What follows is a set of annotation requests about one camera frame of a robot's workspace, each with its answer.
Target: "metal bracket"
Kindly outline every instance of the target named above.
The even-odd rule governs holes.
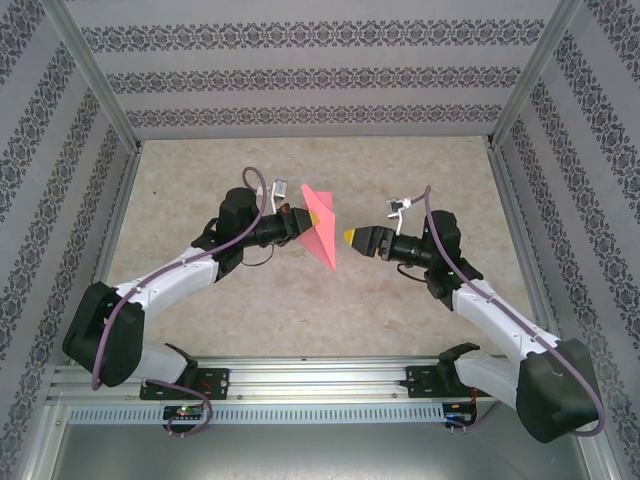
[[[435,365],[410,366],[405,369],[405,372],[407,379],[401,381],[400,386],[407,388],[409,398],[471,398],[472,396],[471,388],[465,385],[447,389]],[[489,397],[481,391],[478,391],[478,396]]]
[[[193,389],[209,400],[226,400],[229,391],[229,369],[198,368],[196,385]],[[198,400],[198,398],[152,382],[143,382],[140,387],[140,400]]]

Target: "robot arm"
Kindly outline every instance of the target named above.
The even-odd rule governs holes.
[[[275,207],[273,192],[272,205]],[[206,255],[245,231],[257,215],[256,194],[249,188],[234,188],[220,204],[218,217],[212,219],[202,235],[175,260],[113,288],[102,282],[88,287],[64,339],[64,353],[92,371],[106,319],[133,289],[133,295],[115,317],[109,334],[101,362],[101,382],[114,387],[129,378],[153,379],[196,389],[197,361],[173,345],[145,345],[144,327],[178,300],[228,275],[242,262],[245,248],[283,246],[312,227],[307,210],[291,208],[285,203],[272,215],[262,216],[242,241],[219,253]],[[138,287],[143,279],[172,264],[177,266]]]
[[[392,212],[396,213],[392,218],[397,218],[397,213],[401,215],[406,207],[398,201],[393,201],[393,205],[400,210]],[[441,384],[451,387],[462,384],[495,397],[516,410],[529,433],[543,443],[597,420],[598,410],[589,394],[558,361],[558,355],[553,355],[564,357],[599,397],[587,348],[578,340],[562,341],[542,330],[500,299],[482,274],[461,256],[461,233],[451,212],[435,211],[433,221],[442,248],[471,286],[451,271],[436,246],[428,218],[421,238],[376,226],[350,230],[345,239],[365,256],[377,255],[385,261],[426,269],[424,282],[429,292],[478,326],[506,356],[506,360],[491,357],[470,343],[454,347],[440,355]],[[488,294],[489,299],[473,287]],[[555,352],[549,352],[540,342]]]

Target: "pink triangle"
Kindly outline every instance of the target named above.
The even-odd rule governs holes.
[[[298,237],[298,241],[333,271],[336,270],[336,215],[333,213],[333,195],[330,192],[314,192],[309,185],[302,185],[302,195],[307,208],[319,223]]]

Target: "purple cable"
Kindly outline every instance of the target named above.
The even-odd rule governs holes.
[[[244,182],[244,184],[248,185],[247,172],[253,172],[258,176],[258,180],[260,180],[260,185],[262,185],[262,191],[266,192],[267,191],[267,182],[265,182],[264,177],[262,176],[262,173],[260,173],[260,171],[258,169],[256,169],[256,168],[254,168],[254,167],[246,167],[242,171],[242,181]],[[146,277],[143,280],[141,280],[140,283],[138,283],[135,287],[133,287],[131,290],[129,290],[129,292],[127,292],[124,295],[124,297],[122,297],[122,300],[120,300],[116,304],[116,306],[114,307],[113,311],[111,312],[111,315],[109,315],[109,318],[107,320],[107,324],[105,325],[104,331],[102,332],[102,337],[100,337],[100,344],[98,345],[98,351],[96,353],[96,360],[93,363],[93,372],[91,373],[91,388],[93,390],[98,390],[100,388],[100,386],[102,385],[102,382],[100,381],[100,368],[102,367],[102,359],[104,357],[104,350],[105,350],[105,348],[107,346],[107,341],[109,340],[109,335],[111,334],[111,330],[113,329],[114,321],[115,321],[116,317],[118,316],[118,313],[120,313],[120,310],[122,310],[122,308],[127,304],[129,299],[131,299],[131,297],[133,297],[136,293],[138,293],[138,291],[140,289],[142,289],[144,286],[146,286],[151,281],[153,281],[156,278],[158,278],[160,275],[164,275],[165,273],[167,273],[170,270],[173,270],[174,268],[178,268],[178,267],[180,267],[180,266],[182,266],[184,264],[187,264],[187,263],[195,262],[196,260],[199,260],[199,259],[201,259],[203,257],[207,257],[207,256],[210,256],[210,255],[215,255],[216,253],[219,253],[219,252],[225,250],[226,248],[229,248],[229,247],[235,245],[236,243],[240,242],[244,237],[246,237],[247,235],[249,235],[251,233],[251,231],[256,227],[256,225],[258,225],[258,222],[262,218],[262,215],[264,214],[264,211],[265,211],[266,208],[267,208],[267,195],[262,195],[262,204],[260,205],[260,211],[258,212],[258,215],[253,220],[251,225],[249,225],[247,227],[247,229],[244,232],[242,232],[240,235],[238,235],[236,238],[234,238],[232,240],[229,240],[227,243],[224,243],[224,244],[222,244],[222,245],[220,245],[218,247],[212,248],[211,250],[209,250],[207,252],[199,253],[197,255],[194,255],[193,257],[189,257],[184,262],[177,261],[177,262],[173,262],[173,263],[171,263],[171,264],[169,264],[169,265],[167,265],[165,267],[162,267],[160,270],[158,270],[156,272],[153,272],[151,275],[149,275],[148,277]]]
[[[204,422],[202,422],[200,425],[196,425],[188,432],[178,433],[171,430],[171,424],[176,418],[178,418],[178,417],[171,417],[169,419],[169,422],[167,423],[167,432],[169,432],[170,437],[173,437],[175,435],[175,436],[184,438],[190,435],[195,435],[196,433],[204,429],[213,418],[213,405],[211,405],[211,401],[207,397],[205,397],[202,393],[197,392],[195,390],[191,390],[190,388],[181,387],[180,385],[176,385],[174,383],[163,382],[162,380],[147,380],[147,382],[155,383],[156,385],[160,385],[161,387],[164,387],[164,388],[172,388],[173,390],[178,390],[179,392],[195,395],[196,397],[201,398],[204,404],[207,406],[207,416]]]
[[[473,430],[475,428],[478,428],[480,425],[482,425],[484,422],[487,421],[488,418],[490,418],[491,416],[493,416],[496,413],[496,410],[498,410],[498,407],[502,405],[502,402],[493,402],[493,405],[491,405],[489,407],[489,410],[487,410],[487,413],[485,413],[482,418],[480,420],[478,420],[475,423],[472,423],[471,425],[465,425],[463,423],[458,422],[457,420],[451,420],[450,418],[447,418],[446,421],[447,423],[451,423],[452,425],[455,425],[456,427],[460,427],[460,428],[464,428],[465,433]]]
[[[499,300],[496,300],[494,297],[490,296],[489,294],[484,292],[482,289],[478,288],[473,283],[471,283],[471,281],[465,276],[465,274],[460,271],[460,269],[456,266],[455,263],[453,263],[453,260],[451,260],[449,255],[447,255],[447,252],[444,249],[444,246],[442,245],[440,238],[438,237],[436,225],[435,225],[435,222],[433,221],[433,214],[431,213],[431,207],[429,206],[429,193],[431,193],[431,185],[427,185],[427,187],[424,189],[424,206],[427,211],[427,221],[429,222],[429,228],[431,229],[431,235],[436,244],[436,247],[438,247],[438,251],[440,252],[440,255],[442,255],[442,258],[444,258],[445,262],[447,262],[447,264],[449,265],[449,268],[451,268],[451,270],[455,272],[456,275],[458,275],[460,280],[462,280],[465,284],[467,284],[467,286],[471,290],[476,292],[480,297],[484,298],[487,302],[493,303],[505,315],[507,315],[507,317],[513,320],[516,323],[516,325],[522,328],[527,333],[527,335],[531,336],[533,340],[535,340],[544,348],[546,348],[547,351],[558,362],[560,362],[560,364],[564,368],[566,368],[571,375],[573,375],[573,377],[578,381],[580,386],[582,386],[582,388],[585,389],[585,391],[587,392],[587,395],[589,395],[589,398],[591,398],[591,401],[594,403],[594,405],[596,406],[596,410],[598,411],[598,424],[595,426],[593,430],[589,430],[588,432],[579,432],[576,430],[572,432],[573,435],[575,435],[576,437],[593,437],[599,434],[600,432],[602,432],[602,430],[604,429],[604,423],[605,423],[604,405],[602,405],[602,401],[600,400],[600,397],[598,397],[598,394],[591,387],[591,385],[589,385],[589,382],[587,382],[587,380],[582,376],[582,374],[580,374],[580,372],[573,365],[571,365],[571,363],[569,363],[569,361],[566,358],[560,355],[556,351],[556,349],[549,344],[549,342],[539,337],[538,334],[535,332],[535,330],[533,330],[526,323],[520,320],[518,316],[515,315],[511,311],[511,309],[509,309],[504,303],[500,302]]]

